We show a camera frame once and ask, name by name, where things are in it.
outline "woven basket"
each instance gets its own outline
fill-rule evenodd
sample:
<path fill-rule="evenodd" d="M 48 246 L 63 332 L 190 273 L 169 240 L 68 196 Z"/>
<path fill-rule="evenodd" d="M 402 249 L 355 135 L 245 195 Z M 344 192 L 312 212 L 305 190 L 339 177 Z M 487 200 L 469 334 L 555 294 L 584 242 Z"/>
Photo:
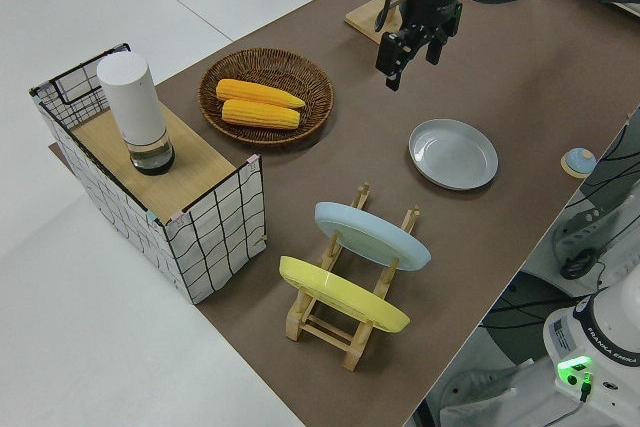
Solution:
<path fill-rule="evenodd" d="M 221 79 L 237 79 L 276 87 L 305 101 L 295 130 L 232 125 L 222 120 L 222 102 L 216 97 Z M 200 110 L 216 129 L 253 145 L 288 145 L 309 136 L 327 120 L 333 107 L 333 86 L 326 74 L 298 54 L 271 48 L 241 50 L 207 70 L 198 91 Z"/>

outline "wooden stand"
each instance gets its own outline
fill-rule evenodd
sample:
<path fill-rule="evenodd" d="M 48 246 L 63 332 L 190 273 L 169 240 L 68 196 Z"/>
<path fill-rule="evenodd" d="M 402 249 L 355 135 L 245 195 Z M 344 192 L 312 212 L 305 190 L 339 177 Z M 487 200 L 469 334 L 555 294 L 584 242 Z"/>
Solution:
<path fill-rule="evenodd" d="M 368 197 L 369 184 L 365 183 L 358 189 L 358 195 L 351 203 L 351 206 L 356 209 L 362 209 Z M 410 233 L 413 230 L 413 226 L 415 225 L 416 219 L 419 215 L 420 209 L 418 206 L 407 211 L 404 221 L 402 222 L 402 230 Z M 316 265 L 321 269 L 331 272 L 338 260 L 340 252 L 342 252 L 342 246 L 337 243 L 337 236 L 334 235 L 329 241 L 329 245 L 322 253 L 320 262 Z M 398 260 L 396 259 L 389 267 L 384 267 L 378 277 L 373 293 L 381 299 L 384 299 L 389 291 L 397 266 Z M 355 370 L 356 365 L 367 346 L 367 342 L 369 341 L 369 336 L 373 330 L 373 324 L 371 322 L 360 322 L 356 332 L 353 335 L 348 334 L 313 315 L 312 312 L 315 307 L 316 300 L 317 299 L 315 297 L 303 293 L 302 291 L 298 291 L 298 296 L 287 314 L 285 328 L 287 337 L 293 341 L 297 341 L 302 331 L 305 330 L 325 342 L 344 350 L 345 356 L 342 361 L 342 366 L 350 371 Z"/>
<path fill-rule="evenodd" d="M 397 32 L 402 25 L 402 17 L 398 12 L 398 7 L 394 7 L 389 11 L 380 32 L 376 32 L 376 18 L 383 7 L 384 0 L 372 0 L 349 12 L 345 17 L 345 22 L 379 44 L 383 33 Z"/>

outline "brown mat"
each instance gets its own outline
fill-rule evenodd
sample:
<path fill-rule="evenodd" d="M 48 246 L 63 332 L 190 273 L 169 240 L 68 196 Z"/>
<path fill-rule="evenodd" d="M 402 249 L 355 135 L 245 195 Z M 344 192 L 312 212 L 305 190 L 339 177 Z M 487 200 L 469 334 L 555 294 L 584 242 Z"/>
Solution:
<path fill-rule="evenodd" d="M 198 307 L 310 426 L 401 425 L 578 187 L 560 168 L 562 154 L 577 146 L 601 154 L 640 98 L 640 23 L 573 0 L 464 0 L 460 32 L 440 65 L 421 54 L 393 93 L 374 68 L 377 45 L 344 22 L 368 1 L 316 0 L 158 87 L 160 99 L 234 165 L 256 150 L 264 156 L 267 250 Z M 335 107 L 317 144 L 252 149 L 204 120 L 202 75 L 248 47 L 297 52 L 333 80 Z M 500 158 L 491 185 L 451 192 L 420 176 L 407 142 L 434 118 L 461 120 L 491 139 Z M 305 334 L 298 343 L 285 338 L 295 290 L 278 275 L 278 259 L 316 261 L 326 239 L 314 224 L 315 204 L 349 203 L 363 181 L 372 190 L 367 210 L 391 222 L 420 205 L 414 235 L 433 260 L 398 273 L 388 300 L 412 321 L 399 334 L 374 332 L 352 373 L 338 349 Z M 343 255 L 335 272 L 373 287 L 378 268 Z"/>

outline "white cylindrical speaker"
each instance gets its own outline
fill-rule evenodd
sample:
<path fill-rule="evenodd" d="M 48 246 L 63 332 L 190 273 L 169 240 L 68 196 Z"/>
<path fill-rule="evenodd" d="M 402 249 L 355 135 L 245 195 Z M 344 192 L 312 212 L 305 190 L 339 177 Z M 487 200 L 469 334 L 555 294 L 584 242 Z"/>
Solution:
<path fill-rule="evenodd" d="M 117 52 L 100 61 L 97 74 L 133 165 L 143 174 L 166 172 L 175 153 L 147 61 Z"/>

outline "corn cob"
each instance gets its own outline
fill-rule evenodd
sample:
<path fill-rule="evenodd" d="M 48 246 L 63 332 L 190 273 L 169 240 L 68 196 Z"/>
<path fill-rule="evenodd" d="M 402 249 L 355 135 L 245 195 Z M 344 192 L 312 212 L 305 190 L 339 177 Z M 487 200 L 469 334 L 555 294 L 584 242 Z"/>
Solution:
<path fill-rule="evenodd" d="M 291 95 L 289 92 L 236 79 L 221 79 L 216 86 L 216 96 L 222 101 L 242 99 L 289 109 L 304 107 L 304 100 Z"/>
<path fill-rule="evenodd" d="M 249 127 L 293 130 L 300 125 L 300 113 L 271 104 L 229 99 L 222 106 L 222 120 Z"/>

